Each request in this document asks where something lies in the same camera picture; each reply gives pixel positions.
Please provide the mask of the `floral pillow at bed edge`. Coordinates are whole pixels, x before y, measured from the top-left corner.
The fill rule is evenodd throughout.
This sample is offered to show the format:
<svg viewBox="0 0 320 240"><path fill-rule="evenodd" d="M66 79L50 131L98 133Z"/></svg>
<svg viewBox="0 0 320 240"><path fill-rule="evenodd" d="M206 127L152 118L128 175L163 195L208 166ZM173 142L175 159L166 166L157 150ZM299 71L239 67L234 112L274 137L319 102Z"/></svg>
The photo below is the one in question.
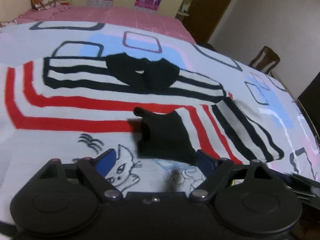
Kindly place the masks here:
<svg viewBox="0 0 320 240"><path fill-rule="evenodd" d="M12 26L12 25L17 25L17 22L15 20L0 21L0 28Z"/></svg>

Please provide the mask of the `dark brown wooden door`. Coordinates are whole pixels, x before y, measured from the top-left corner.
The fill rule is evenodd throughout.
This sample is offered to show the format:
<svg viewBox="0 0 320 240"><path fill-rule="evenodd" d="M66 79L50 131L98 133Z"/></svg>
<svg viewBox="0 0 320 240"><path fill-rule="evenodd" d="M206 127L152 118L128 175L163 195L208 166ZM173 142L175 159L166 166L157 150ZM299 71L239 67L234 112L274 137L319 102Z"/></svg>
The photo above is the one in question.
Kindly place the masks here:
<svg viewBox="0 0 320 240"><path fill-rule="evenodd" d="M183 25L199 45L206 44L232 0L193 0Z"/></svg>

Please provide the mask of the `orange white pillow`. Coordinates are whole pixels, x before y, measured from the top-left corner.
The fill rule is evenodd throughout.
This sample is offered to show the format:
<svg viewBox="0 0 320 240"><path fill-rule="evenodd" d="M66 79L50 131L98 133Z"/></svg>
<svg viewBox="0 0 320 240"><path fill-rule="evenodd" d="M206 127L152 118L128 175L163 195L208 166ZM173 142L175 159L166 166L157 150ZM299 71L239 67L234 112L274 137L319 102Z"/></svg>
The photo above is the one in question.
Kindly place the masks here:
<svg viewBox="0 0 320 240"><path fill-rule="evenodd" d="M60 5L58 0L30 0L31 7L35 10L46 10Z"/></svg>

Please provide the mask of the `pink bed sheet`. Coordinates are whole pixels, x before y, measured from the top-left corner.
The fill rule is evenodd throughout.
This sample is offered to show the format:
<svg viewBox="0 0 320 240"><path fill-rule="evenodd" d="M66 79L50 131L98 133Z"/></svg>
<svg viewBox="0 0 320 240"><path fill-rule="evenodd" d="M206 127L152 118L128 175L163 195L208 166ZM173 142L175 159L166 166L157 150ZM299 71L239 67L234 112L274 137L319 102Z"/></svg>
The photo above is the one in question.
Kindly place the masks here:
<svg viewBox="0 0 320 240"><path fill-rule="evenodd" d="M46 10L30 9L15 18L17 24L37 21L85 21L122 25L170 36L195 44L191 34L175 18L122 7L90 8L59 5Z"/></svg>

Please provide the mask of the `dark wooden chair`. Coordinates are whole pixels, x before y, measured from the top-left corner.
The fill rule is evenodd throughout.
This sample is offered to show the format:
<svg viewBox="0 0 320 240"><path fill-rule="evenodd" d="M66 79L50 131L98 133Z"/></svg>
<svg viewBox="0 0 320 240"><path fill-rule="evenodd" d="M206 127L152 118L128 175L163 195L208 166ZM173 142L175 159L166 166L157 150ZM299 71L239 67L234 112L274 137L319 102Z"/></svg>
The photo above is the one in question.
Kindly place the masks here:
<svg viewBox="0 0 320 240"><path fill-rule="evenodd" d="M259 54L250 62L249 66L264 74L270 74L280 62L278 54L268 46L264 46Z"/></svg>

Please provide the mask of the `striped red black white sweater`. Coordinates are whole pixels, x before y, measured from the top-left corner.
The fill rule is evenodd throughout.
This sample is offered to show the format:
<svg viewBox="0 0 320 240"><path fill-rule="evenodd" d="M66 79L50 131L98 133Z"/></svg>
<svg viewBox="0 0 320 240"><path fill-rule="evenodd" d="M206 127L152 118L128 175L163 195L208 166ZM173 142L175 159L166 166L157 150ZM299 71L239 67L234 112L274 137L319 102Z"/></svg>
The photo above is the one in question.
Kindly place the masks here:
<svg viewBox="0 0 320 240"><path fill-rule="evenodd" d="M46 57L7 68L4 105L17 129L139 133L144 157L194 164L202 150L237 164L284 157L265 119L244 109L221 83L165 59L122 53L96 58Z"/></svg>

